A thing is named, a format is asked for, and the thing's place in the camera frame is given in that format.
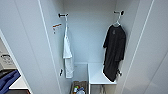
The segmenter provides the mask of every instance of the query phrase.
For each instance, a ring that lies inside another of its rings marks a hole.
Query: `hanging cloth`
[[[66,27],[65,27],[65,36],[64,36],[63,58],[65,59],[66,78],[72,78],[73,71],[74,71],[73,55],[71,53],[70,40],[68,38],[68,32],[67,32],[68,31],[67,16],[65,16],[65,19],[66,19]]]
[[[112,82],[119,72],[119,62],[124,59],[126,35],[121,26],[110,26],[103,47],[106,48],[103,73]]]

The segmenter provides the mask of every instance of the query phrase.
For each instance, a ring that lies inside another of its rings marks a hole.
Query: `white shelf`
[[[20,76],[10,87],[9,89],[28,89],[27,85],[25,84],[22,76]]]
[[[89,84],[117,84],[111,82],[103,73],[103,63],[88,64]]]

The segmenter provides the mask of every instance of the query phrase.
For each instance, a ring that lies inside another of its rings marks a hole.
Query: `dark clothing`
[[[121,26],[109,27],[103,47],[106,48],[103,73],[114,82],[119,62],[124,59],[126,35]]]

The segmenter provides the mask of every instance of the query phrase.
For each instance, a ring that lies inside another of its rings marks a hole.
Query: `panel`
[[[15,0],[27,37],[32,47],[36,63],[44,79],[48,94],[60,93],[56,70],[47,38],[43,14],[38,0]]]
[[[168,94],[168,54],[144,94]]]
[[[123,94],[143,94],[168,50],[168,1],[152,4]]]
[[[0,28],[34,94],[47,94],[44,79],[25,33],[14,0],[0,0]]]

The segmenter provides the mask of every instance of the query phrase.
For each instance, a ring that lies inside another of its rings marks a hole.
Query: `item in basket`
[[[73,94],[76,94],[76,92],[78,91],[79,88],[80,88],[80,86],[75,86]]]
[[[76,94],[85,94],[85,92],[83,90],[80,90]]]
[[[81,88],[79,88],[79,89],[78,89],[78,91],[80,91],[80,90],[84,90],[84,88],[83,88],[83,87],[81,87]]]

